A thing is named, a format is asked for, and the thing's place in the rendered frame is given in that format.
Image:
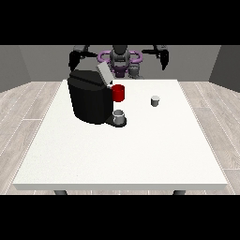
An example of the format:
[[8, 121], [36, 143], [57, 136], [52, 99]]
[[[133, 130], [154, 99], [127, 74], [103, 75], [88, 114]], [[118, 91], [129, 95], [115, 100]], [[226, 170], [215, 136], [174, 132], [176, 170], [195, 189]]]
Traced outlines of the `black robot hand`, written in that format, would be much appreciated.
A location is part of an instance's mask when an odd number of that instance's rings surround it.
[[69, 54], [69, 62], [68, 66], [71, 71], [73, 71], [76, 66], [79, 65], [80, 60], [83, 59], [84, 57], [97, 57], [98, 55], [93, 52], [77, 52], [77, 51], [72, 51]]
[[162, 69], [165, 69], [169, 64], [169, 51], [168, 50], [142, 50], [142, 53], [153, 54], [159, 59]]

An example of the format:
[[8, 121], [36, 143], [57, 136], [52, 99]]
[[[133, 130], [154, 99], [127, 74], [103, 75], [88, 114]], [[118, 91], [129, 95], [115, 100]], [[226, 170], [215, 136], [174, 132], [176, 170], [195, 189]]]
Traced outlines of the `pale grey machine lid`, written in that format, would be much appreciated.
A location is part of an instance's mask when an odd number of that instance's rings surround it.
[[107, 65], [106, 62], [102, 62], [97, 65], [97, 71], [99, 72], [102, 81], [106, 84], [109, 85], [110, 82], [113, 80], [113, 75]]

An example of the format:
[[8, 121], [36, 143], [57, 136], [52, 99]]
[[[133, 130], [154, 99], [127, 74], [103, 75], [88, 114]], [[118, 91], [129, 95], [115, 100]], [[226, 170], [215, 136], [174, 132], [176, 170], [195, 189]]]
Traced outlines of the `black coffee machine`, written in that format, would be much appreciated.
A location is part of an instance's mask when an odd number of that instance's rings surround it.
[[68, 90], [74, 114], [88, 124], [109, 124], [116, 128], [124, 127], [113, 122], [112, 85], [107, 86], [100, 74], [92, 70], [73, 70], [67, 79]]

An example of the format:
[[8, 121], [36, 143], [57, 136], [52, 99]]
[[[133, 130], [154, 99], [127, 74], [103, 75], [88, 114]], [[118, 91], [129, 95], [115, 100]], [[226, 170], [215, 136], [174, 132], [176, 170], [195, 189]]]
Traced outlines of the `red pod holder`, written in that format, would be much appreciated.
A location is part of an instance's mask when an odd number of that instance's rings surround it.
[[112, 100], [121, 102], [125, 99], [125, 86], [122, 84], [115, 84], [112, 86]]

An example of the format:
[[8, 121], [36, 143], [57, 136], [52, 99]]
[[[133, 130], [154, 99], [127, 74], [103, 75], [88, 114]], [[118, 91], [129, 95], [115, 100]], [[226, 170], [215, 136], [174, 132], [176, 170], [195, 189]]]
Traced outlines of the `small grey cup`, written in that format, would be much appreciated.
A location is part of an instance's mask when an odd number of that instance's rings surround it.
[[112, 119], [116, 125], [121, 125], [125, 121], [125, 114], [122, 110], [115, 110], [112, 113]]

